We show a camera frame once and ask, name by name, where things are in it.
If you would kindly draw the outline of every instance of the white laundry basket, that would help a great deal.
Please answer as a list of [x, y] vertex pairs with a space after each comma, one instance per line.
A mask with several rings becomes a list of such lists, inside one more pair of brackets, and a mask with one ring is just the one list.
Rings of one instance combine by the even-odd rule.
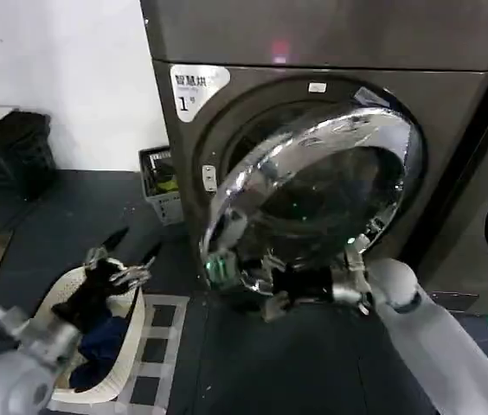
[[[122, 267], [118, 261], [108, 259], [116, 265]], [[35, 313], [35, 319], [47, 319], [50, 317], [52, 307], [58, 303], [66, 301], [85, 280], [84, 268], [75, 268], [63, 274], [48, 292], [38, 311]], [[110, 297], [108, 307], [114, 316], [126, 317], [131, 309], [134, 300], [135, 291], [131, 290], [122, 296]], [[125, 340], [119, 351], [119, 356], [113, 364], [112, 370], [98, 385], [84, 392], [76, 393], [74, 389], [69, 388], [69, 375], [80, 364], [85, 362], [85, 358], [78, 352], [69, 362], [67, 369], [58, 379], [55, 385], [52, 400], [59, 402], [68, 402], [74, 404], [98, 404], [107, 402], [116, 398], [131, 374], [132, 364], [134, 362], [138, 342], [142, 335], [144, 327], [144, 297], [142, 291], [138, 290], [137, 300], [132, 318], [129, 322]]]

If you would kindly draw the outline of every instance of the white wall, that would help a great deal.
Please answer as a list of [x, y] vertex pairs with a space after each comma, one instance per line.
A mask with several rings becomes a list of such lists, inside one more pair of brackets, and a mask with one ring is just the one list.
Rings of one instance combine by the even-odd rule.
[[52, 115], [63, 169], [138, 170], [167, 143], [138, 0], [0, 0], [0, 105]]

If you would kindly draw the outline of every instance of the front-load washing machine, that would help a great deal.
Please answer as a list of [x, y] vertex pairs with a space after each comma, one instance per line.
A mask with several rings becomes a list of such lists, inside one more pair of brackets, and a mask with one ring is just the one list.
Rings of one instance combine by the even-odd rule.
[[488, 314], [488, 130], [465, 171], [467, 179], [415, 268], [436, 302]]
[[414, 191], [369, 249], [399, 254], [487, 86], [488, 2], [141, 3], [196, 251], [212, 195], [251, 150], [310, 114], [354, 121], [359, 106], [385, 108], [421, 138], [406, 172]]

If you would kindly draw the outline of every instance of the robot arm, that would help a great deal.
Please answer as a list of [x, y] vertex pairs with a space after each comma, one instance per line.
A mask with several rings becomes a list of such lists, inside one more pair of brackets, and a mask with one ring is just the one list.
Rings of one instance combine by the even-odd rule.
[[488, 415], [488, 358], [411, 268], [383, 259], [369, 281], [394, 347], [440, 414]]
[[110, 259], [107, 247], [105, 243], [88, 253], [85, 281], [65, 303], [53, 307], [50, 321], [28, 319], [17, 308], [0, 308], [1, 331], [20, 343], [17, 350], [0, 354], [0, 415], [36, 415], [46, 408], [57, 378], [82, 335], [94, 327], [107, 298], [149, 279], [148, 267], [160, 245], [148, 252], [142, 265], [129, 267]]

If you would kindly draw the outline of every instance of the label sticker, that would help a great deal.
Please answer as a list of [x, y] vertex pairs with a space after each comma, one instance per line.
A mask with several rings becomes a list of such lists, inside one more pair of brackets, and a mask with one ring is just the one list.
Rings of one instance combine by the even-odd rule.
[[377, 105], [390, 107], [388, 101], [382, 99], [376, 93], [366, 88], [365, 86], [362, 86], [357, 90], [356, 95], [354, 95], [354, 99], [356, 99], [356, 101], [359, 102], [360, 104], [364, 104], [364, 105], [377, 104]]
[[230, 72], [225, 67], [212, 65], [173, 65], [170, 77], [177, 116], [189, 123], [204, 104], [228, 84]]
[[310, 82], [307, 87], [309, 93], [325, 93], [327, 90], [327, 84], [324, 82]]

